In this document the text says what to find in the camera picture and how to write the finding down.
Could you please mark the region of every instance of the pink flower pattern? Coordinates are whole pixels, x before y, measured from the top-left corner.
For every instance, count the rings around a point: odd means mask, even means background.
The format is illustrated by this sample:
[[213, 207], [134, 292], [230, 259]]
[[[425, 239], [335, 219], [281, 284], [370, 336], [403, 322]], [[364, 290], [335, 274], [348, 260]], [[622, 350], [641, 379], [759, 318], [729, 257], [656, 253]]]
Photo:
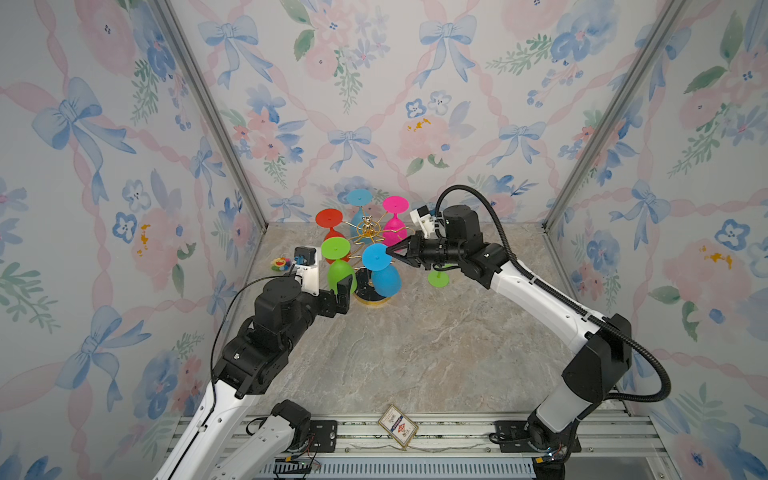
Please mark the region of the pink flower pattern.
[[723, 103], [723, 93], [716, 88], [703, 88], [691, 95], [680, 109], [680, 125], [690, 130], [712, 120]]
[[277, 132], [277, 124], [270, 121], [270, 113], [267, 110], [262, 110], [260, 114], [249, 111], [248, 128], [252, 131], [260, 132], [261, 134], [272, 134]]
[[442, 145], [450, 144], [448, 124], [434, 115], [405, 122], [400, 130], [398, 155], [403, 160], [426, 159], [430, 154], [442, 154]]
[[235, 221], [232, 225], [232, 239], [235, 241], [235, 246], [239, 248], [245, 247], [253, 230], [251, 219], [247, 214], [239, 212], [235, 216]]
[[673, 457], [686, 480], [730, 478], [717, 455], [699, 439], [687, 433], [675, 435]]
[[733, 343], [734, 333], [749, 324], [737, 308], [752, 293], [752, 280], [744, 262], [731, 253], [723, 245], [702, 239], [664, 262], [664, 276], [677, 287], [683, 301], [696, 306], [688, 321], [698, 322], [698, 335], [711, 342]]
[[108, 71], [134, 76], [136, 44], [125, 10], [114, 0], [75, 0], [78, 30], [96, 61]]
[[568, 7], [568, 0], [505, 2], [502, 23], [519, 41], [550, 31]]
[[593, 301], [597, 300], [603, 294], [603, 276], [587, 262], [582, 263], [578, 271], [584, 283], [584, 293], [589, 293]]
[[275, 138], [273, 132], [265, 132], [263, 136], [257, 136], [253, 140], [251, 154], [254, 158], [263, 158], [266, 161], [275, 161], [280, 155], [283, 155], [284, 153], [283, 143]]
[[178, 263], [177, 251], [187, 251], [187, 243], [191, 243], [185, 224], [178, 211], [168, 214], [162, 208], [149, 210], [139, 222], [131, 256], [136, 269], [150, 277], [155, 290], [165, 289]]
[[315, 80], [326, 81], [333, 78], [337, 65], [336, 54], [328, 45], [317, 45], [306, 53], [306, 71]]
[[341, 2], [334, 2], [333, 7], [318, 3], [319, 12], [310, 12], [310, 21], [316, 28], [315, 41], [334, 48], [348, 45], [353, 26], [351, 15], [343, 11]]
[[742, 51], [730, 64], [730, 71], [721, 79], [723, 91], [730, 101], [743, 105], [752, 93], [768, 86], [768, 53], [760, 46], [752, 51]]

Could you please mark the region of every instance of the plastic wine glass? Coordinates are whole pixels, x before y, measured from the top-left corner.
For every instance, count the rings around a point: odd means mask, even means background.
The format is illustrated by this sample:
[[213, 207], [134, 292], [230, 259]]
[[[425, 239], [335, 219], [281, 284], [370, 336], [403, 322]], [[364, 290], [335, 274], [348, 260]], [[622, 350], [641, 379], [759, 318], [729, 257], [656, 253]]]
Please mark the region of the plastic wine glass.
[[429, 272], [429, 275], [427, 276], [427, 281], [430, 285], [432, 285], [435, 288], [443, 288], [444, 286], [448, 285], [451, 279], [448, 276], [448, 272], [440, 272], [438, 270], [433, 270]]
[[331, 237], [324, 241], [320, 247], [323, 257], [334, 260], [328, 269], [328, 285], [334, 293], [338, 293], [337, 284], [339, 281], [344, 280], [348, 275], [352, 275], [352, 291], [357, 290], [355, 269], [342, 260], [342, 258], [349, 255], [350, 248], [349, 241], [344, 237]]
[[391, 247], [408, 236], [406, 225], [397, 217], [398, 214], [408, 210], [408, 201], [403, 197], [387, 197], [382, 203], [382, 206], [384, 207], [384, 210], [394, 215], [394, 217], [384, 225], [384, 230], [382, 231], [382, 237], [384, 237], [383, 243], [386, 246]]
[[[342, 237], [344, 238], [344, 234], [340, 233], [339, 231], [334, 230], [333, 228], [338, 226], [342, 221], [344, 220], [344, 214], [341, 213], [341, 211], [335, 209], [335, 208], [326, 208], [325, 210], [321, 210], [316, 216], [315, 216], [315, 222], [320, 225], [322, 228], [329, 229], [328, 233], [326, 233], [326, 237], [324, 240], [328, 240], [329, 238], [334, 237]], [[349, 255], [342, 258], [345, 262], [349, 262]], [[330, 258], [326, 258], [326, 262], [333, 263], [333, 260]]]
[[[371, 203], [371, 200], [373, 200], [373, 194], [366, 190], [365, 188], [358, 188], [357, 190], [352, 190], [346, 195], [346, 200], [349, 202], [350, 205], [354, 205], [355, 207], [359, 207], [359, 210], [357, 210], [357, 213], [354, 217], [352, 217], [352, 225], [354, 227], [349, 227], [349, 236], [350, 237], [357, 237], [359, 236], [359, 233], [357, 231], [357, 226], [362, 223], [362, 217], [364, 215], [364, 212], [362, 211], [362, 208]], [[371, 239], [369, 238], [361, 238], [363, 243], [371, 243]]]
[[386, 245], [374, 243], [362, 253], [362, 264], [371, 270], [371, 282], [381, 296], [394, 296], [402, 288], [400, 273], [392, 265], [392, 257], [386, 254]]

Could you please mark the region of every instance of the black cable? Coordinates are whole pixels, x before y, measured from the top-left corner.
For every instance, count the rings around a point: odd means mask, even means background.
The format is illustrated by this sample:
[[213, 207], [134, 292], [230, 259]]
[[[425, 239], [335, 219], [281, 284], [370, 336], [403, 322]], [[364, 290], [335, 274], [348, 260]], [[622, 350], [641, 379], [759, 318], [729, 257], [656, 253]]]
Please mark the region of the black cable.
[[564, 294], [558, 292], [554, 287], [548, 285], [545, 281], [536, 278], [536, 276], [533, 274], [533, 272], [526, 269], [520, 262], [518, 261], [517, 255], [515, 255], [512, 252], [512, 248], [509, 246], [509, 242], [507, 240], [507, 235], [504, 232], [504, 228], [502, 226], [502, 222], [498, 219], [498, 215], [496, 215], [495, 210], [493, 209], [493, 206], [488, 202], [488, 200], [472, 187], [469, 187], [467, 185], [452, 185], [440, 194], [440, 196], [437, 199], [437, 203], [435, 204], [435, 216], [437, 217], [440, 214], [440, 204], [442, 203], [443, 199], [445, 199], [445, 196], [449, 194], [450, 192], [453, 192], [454, 190], [464, 190], [469, 192], [470, 194], [474, 195], [478, 200], [480, 200], [480, 203], [483, 204], [485, 209], [488, 211], [488, 213], [491, 215], [491, 219], [493, 220], [493, 224], [496, 226], [496, 230], [498, 231], [498, 236], [502, 240], [502, 246], [504, 247], [504, 251], [507, 253], [507, 258], [509, 258], [509, 261], [511, 264], [515, 267], [515, 269], [520, 272], [522, 276], [527, 278], [528, 280], [532, 280], [533, 283], [536, 286], [539, 286], [542, 288], [545, 292], [552, 295], [554, 298], [559, 300], [561, 303], [567, 305], [572, 310], [574, 310], [576, 313], [578, 313], [580, 316], [585, 317], [590, 322], [594, 323], [595, 325], [606, 329], [610, 334], [620, 339], [622, 342], [626, 343], [634, 351], [639, 353], [644, 359], [650, 363], [650, 366], [656, 370], [656, 373], [659, 375], [659, 380], [661, 381], [661, 387], [659, 388], [659, 391], [654, 393], [653, 395], [633, 395], [630, 393], [609, 393], [605, 399], [606, 400], [627, 400], [629, 402], [646, 402], [646, 403], [652, 403], [652, 402], [660, 402], [661, 400], [666, 399], [670, 393], [672, 392], [672, 382], [670, 381], [670, 377], [667, 374], [667, 370], [664, 369], [664, 366], [661, 365], [661, 362], [659, 362], [653, 354], [651, 354], [647, 349], [645, 349], [641, 344], [634, 341], [631, 337], [624, 335], [623, 332], [621, 332], [619, 329], [614, 327], [608, 322], [605, 322], [603, 319], [598, 319], [594, 315], [588, 315], [588, 311], [582, 308], [580, 305], [578, 305], [575, 301], [568, 298]]
[[318, 452], [319, 450], [320, 450], [320, 448], [318, 447], [318, 448], [315, 450], [315, 455], [312, 455], [312, 460], [310, 460], [310, 469], [309, 469], [309, 470], [307, 470], [306, 472], [304, 472], [304, 476], [301, 478], [302, 480], [304, 480], [304, 479], [306, 478], [306, 475], [312, 471], [312, 466], [313, 466], [313, 465], [315, 465], [315, 457], [317, 457], [317, 452]]
[[451, 266], [433, 266], [433, 270], [437, 270], [439, 272], [447, 272], [448, 270], [456, 270], [457, 268], [461, 268], [459, 265], [451, 265]]
[[197, 431], [194, 433], [194, 436], [192, 437], [192, 440], [187, 444], [187, 447], [184, 449], [184, 452], [181, 454], [181, 457], [179, 457], [179, 461], [176, 462], [176, 465], [174, 465], [174, 469], [170, 471], [170, 475], [168, 476], [168, 480], [170, 480], [174, 473], [176, 473], [176, 470], [179, 468], [179, 465], [181, 465], [181, 461], [184, 460], [184, 456], [189, 452], [190, 447], [194, 444], [195, 439], [197, 438], [197, 435], [200, 433], [200, 430], [208, 427], [208, 419], [210, 419], [210, 416], [213, 415], [214, 410], [216, 409], [216, 382], [214, 382], [214, 352], [216, 350], [216, 343], [219, 341], [219, 335], [221, 335], [221, 330], [224, 327], [224, 324], [227, 322], [227, 317], [230, 314], [230, 310], [232, 309], [232, 305], [235, 304], [235, 300], [237, 300], [237, 297], [240, 296], [240, 294], [245, 291], [246, 288], [253, 285], [254, 283], [260, 282], [262, 280], [267, 280], [270, 278], [283, 278], [284, 276], [296, 276], [295, 273], [289, 274], [289, 275], [270, 275], [270, 276], [262, 276], [259, 279], [254, 280], [253, 282], [246, 283], [243, 285], [243, 288], [240, 289], [239, 292], [235, 293], [235, 296], [232, 297], [232, 301], [230, 302], [230, 305], [227, 307], [227, 311], [224, 313], [224, 318], [221, 319], [221, 325], [219, 325], [218, 331], [216, 331], [216, 337], [214, 338], [214, 344], [210, 347], [210, 389], [214, 394], [214, 401], [213, 404], [210, 407], [210, 410], [208, 411], [208, 415], [206, 415], [205, 420], [203, 420], [203, 423], [201, 424], [201, 427], [197, 429]]
[[266, 417], [256, 417], [255, 419], [248, 422], [248, 425], [245, 425], [245, 433], [247, 433], [250, 436], [253, 436], [256, 432], [251, 433], [248, 427], [250, 427], [250, 425], [254, 423], [256, 420], [261, 420], [261, 423], [259, 424], [259, 428], [261, 428], [261, 426], [264, 425], [264, 422], [266, 422]]
[[523, 437], [521, 439], [515, 439], [515, 438], [512, 438], [511, 436], [509, 436], [509, 435], [507, 435], [505, 433], [493, 432], [493, 433], [488, 433], [488, 440], [491, 443], [493, 443], [493, 444], [502, 445], [502, 444], [505, 444], [505, 443], [525, 443], [525, 442], [530, 442], [531, 441], [531, 437], [528, 436], [528, 437]]
[[549, 465], [557, 465], [558, 463], [566, 463], [568, 459], [571, 457], [571, 452], [574, 448], [574, 443], [576, 442], [576, 429], [578, 428], [578, 424], [581, 420], [578, 418], [574, 419], [574, 421], [571, 423], [571, 431], [568, 433], [568, 443], [565, 446], [565, 456], [563, 458], [552, 460], [549, 462]]

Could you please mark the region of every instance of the black mounting plate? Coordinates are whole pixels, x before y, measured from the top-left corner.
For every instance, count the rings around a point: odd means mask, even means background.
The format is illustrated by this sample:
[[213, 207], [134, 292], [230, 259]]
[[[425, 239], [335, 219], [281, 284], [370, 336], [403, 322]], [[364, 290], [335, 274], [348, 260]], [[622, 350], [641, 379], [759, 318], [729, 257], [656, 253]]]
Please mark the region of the black mounting plate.
[[310, 454], [333, 453], [336, 451], [336, 430], [339, 423], [336, 420], [310, 420], [310, 438], [314, 435]]
[[366, 302], [381, 302], [382, 300], [386, 300], [388, 297], [379, 295], [379, 293], [376, 292], [376, 289], [373, 288], [373, 285], [370, 284], [371, 274], [371, 270], [368, 270], [367, 268], [357, 270], [357, 273], [355, 274], [355, 277], [357, 277], [357, 290], [355, 291], [355, 295]]
[[[499, 435], [504, 435], [507, 438], [514, 439], [524, 439], [528, 437], [528, 432], [525, 430], [525, 425], [528, 422], [525, 420], [496, 420], [493, 422], [494, 427], [496, 427], [496, 433]], [[565, 430], [560, 432], [560, 442], [565, 445], [568, 443], [568, 435], [571, 432], [571, 427], [568, 426]], [[529, 443], [528, 440], [521, 440], [520, 442], [515, 442], [514, 440], [510, 440], [508, 442], [502, 442], [499, 444], [499, 447], [502, 449], [502, 453], [526, 453], [526, 452], [536, 452], [540, 453], [538, 450], [534, 449]], [[571, 453], [579, 453], [581, 451], [581, 443], [578, 441], [578, 436], [574, 439], [574, 448], [571, 450]]]

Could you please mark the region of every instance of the wire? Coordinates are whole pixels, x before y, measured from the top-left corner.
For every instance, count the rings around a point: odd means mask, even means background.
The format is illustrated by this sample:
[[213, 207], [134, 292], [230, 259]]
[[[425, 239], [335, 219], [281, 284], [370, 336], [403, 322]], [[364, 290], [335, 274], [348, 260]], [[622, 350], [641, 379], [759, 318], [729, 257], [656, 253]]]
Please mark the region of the wire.
[[224, 327], [224, 324], [227, 322], [227, 317], [230, 314], [230, 310], [232, 309], [232, 305], [235, 304], [235, 300], [237, 300], [237, 297], [240, 296], [242, 292], [245, 291], [246, 288], [249, 286], [258, 283], [262, 280], [268, 280], [270, 278], [283, 278], [285, 276], [296, 276], [295, 273], [291, 273], [293, 270], [289, 272], [287, 275], [270, 275], [270, 276], [262, 276], [259, 279], [254, 280], [253, 282], [246, 283], [243, 285], [243, 288], [240, 289], [237, 293], [235, 293], [235, 296], [232, 297], [232, 301], [230, 302], [230, 305], [227, 307], [227, 311], [224, 313], [224, 318], [221, 319], [221, 325], [219, 325], [219, 329], [216, 331], [216, 336], [214, 337], [214, 344], [210, 347], [210, 389], [214, 394], [214, 400], [213, 403], [210, 406], [210, 410], [208, 411], [208, 415], [206, 415], [205, 420], [203, 420], [203, 423], [200, 424], [200, 427], [198, 427], [197, 431], [194, 433], [194, 436], [192, 437], [192, 440], [187, 444], [187, 447], [184, 449], [184, 452], [181, 454], [181, 457], [179, 457], [179, 461], [176, 462], [176, 465], [174, 465], [174, 469], [170, 471], [170, 475], [168, 476], [168, 480], [170, 480], [174, 473], [176, 473], [176, 470], [179, 468], [179, 465], [181, 465], [181, 461], [184, 460], [184, 456], [189, 452], [189, 449], [192, 445], [194, 445], [194, 441], [197, 438], [197, 436], [200, 434], [201, 431], [205, 431], [205, 428], [208, 427], [208, 419], [210, 419], [210, 416], [213, 415], [214, 410], [216, 409], [216, 382], [214, 381], [214, 352], [216, 351], [216, 343], [219, 341], [219, 336], [221, 335], [221, 330]]
[[521, 439], [513, 439], [511, 436], [505, 434], [505, 433], [488, 433], [488, 440], [491, 441], [491, 443], [495, 443], [496, 445], [501, 445], [503, 443], [525, 443], [530, 442], [531, 437], [524, 437]]
[[461, 268], [459, 265], [451, 265], [451, 266], [433, 266], [433, 270], [437, 270], [439, 272], [447, 272], [448, 270], [456, 270], [457, 268]]
[[445, 190], [443, 190], [443, 192], [438, 197], [437, 203], [435, 204], [435, 216], [438, 216], [440, 214], [440, 204], [442, 203], [443, 199], [445, 199], [445, 196], [450, 192], [453, 192], [454, 190], [467, 191], [470, 194], [477, 197], [478, 200], [480, 200], [480, 203], [483, 204], [485, 209], [491, 215], [493, 224], [496, 226], [496, 230], [498, 231], [498, 236], [502, 240], [502, 246], [504, 247], [504, 251], [507, 253], [507, 258], [509, 258], [509, 261], [511, 262], [511, 264], [515, 267], [515, 269], [518, 272], [520, 272], [522, 276], [524, 276], [528, 280], [533, 281], [533, 283], [536, 286], [542, 288], [545, 292], [552, 295], [561, 303], [564, 303], [565, 305], [570, 307], [580, 316], [586, 318], [587, 320], [599, 326], [600, 328], [605, 329], [611, 335], [615, 336], [616, 338], [620, 339], [622, 342], [632, 347], [632, 349], [634, 349], [635, 352], [639, 353], [644, 359], [648, 361], [648, 363], [650, 363], [650, 366], [652, 366], [656, 371], [656, 373], [659, 375], [659, 380], [661, 381], [661, 387], [659, 388], [659, 391], [654, 393], [653, 395], [633, 395], [630, 393], [608, 393], [605, 396], [606, 400], [627, 400], [628, 402], [652, 403], [652, 402], [660, 402], [666, 399], [670, 395], [670, 393], [672, 392], [672, 382], [670, 381], [670, 377], [667, 374], [667, 370], [664, 369], [664, 366], [661, 365], [661, 362], [659, 362], [656, 359], [656, 357], [653, 356], [652, 353], [650, 353], [647, 349], [645, 349], [645, 347], [643, 347], [640, 343], [637, 343], [634, 339], [632, 339], [632, 337], [625, 335], [623, 332], [621, 332], [619, 329], [617, 329], [610, 323], [605, 322], [604, 319], [598, 319], [594, 315], [589, 315], [589, 312], [585, 308], [583, 308], [578, 303], [576, 303], [572, 299], [565, 296], [563, 293], [558, 292], [553, 286], [550, 286], [545, 281], [537, 278], [533, 274], [533, 272], [529, 271], [524, 266], [522, 266], [522, 264], [520, 264], [520, 262], [518, 261], [517, 255], [515, 255], [512, 252], [512, 248], [510, 248], [509, 246], [509, 241], [507, 240], [507, 235], [504, 232], [502, 222], [498, 219], [498, 215], [496, 215], [496, 212], [493, 209], [493, 206], [490, 204], [490, 202], [488, 202], [488, 199], [486, 199], [483, 196], [483, 194], [481, 194], [474, 188], [469, 187], [467, 185], [452, 185], [446, 188]]
[[250, 436], [254, 436], [256, 432], [251, 433], [248, 427], [250, 427], [250, 425], [254, 423], [256, 420], [261, 420], [261, 423], [259, 424], [259, 428], [261, 428], [261, 426], [264, 425], [264, 422], [266, 422], [266, 417], [256, 417], [255, 419], [248, 422], [248, 425], [245, 425], [245, 433], [247, 433]]
[[[474, 445], [469, 445], [469, 446], [465, 446], [465, 447], [444, 447], [442, 449], [421, 449], [421, 448], [415, 447], [413, 445], [408, 445], [408, 446], [406, 446], [405, 449], [419, 450], [420, 452], [427, 452], [427, 453], [440, 453], [440, 452], [445, 452], [447, 450], [472, 450], [472, 449], [474, 449], [476, 447], [482, 447], [482, 446], [485, 446], [485, 445], [486, 445], [485, 443], [475, 443]], [[362, 445], [355, 445], [354, 443], [350, 443], [349, 446], [355, 447], [358, 450], [395, 449], [395, 450], [402, 451], [404, 449], [403, 447], [400, 447], [400, 446], [397, 446], [397, 445], [392, 445], [390, 443], [388, 443], [386, 445], [381, 445], [381, 446], [378, 446], [378, 447], [364, 447]]]
[[[574, 449], [574, 443], [576, 442], [576, 429], [578, 428], [578, 424], [581, 420], [574, 419], [573, 423], [571, 423], [571, 431], [568, 433], [568, 443], [566, 445], [565, 449], [565, 456], [563, 458], [560, 458], [558, 460], [552, 460], [549, 462], [549, 465], [557, 465], [559, 463], [566, 463], [568, 459], [571, 457], [571, 452], [573, 452]], [[560, 448], [558, 449], [558, 452], [563, 448], [563, 445], [560, 445]]]
[[320, 447], [318, 447], [317, 449], [315, 449], [315, 455], [312, 455], [312, 460], [310, 460], [310, 467], [309, 467], [309, 469], [308, 469], [306, 472], [304, 472], [304, 476], [301, 478], [302, 480], [304, 480], [304, 479], [306, 478], [306, 475], [312, 471], [312, 465], [314, 465], [314, 464], [315, 464], [315, 457], [317, 457], [317, 452], [318, 452], [319, 450], [320, 450]]

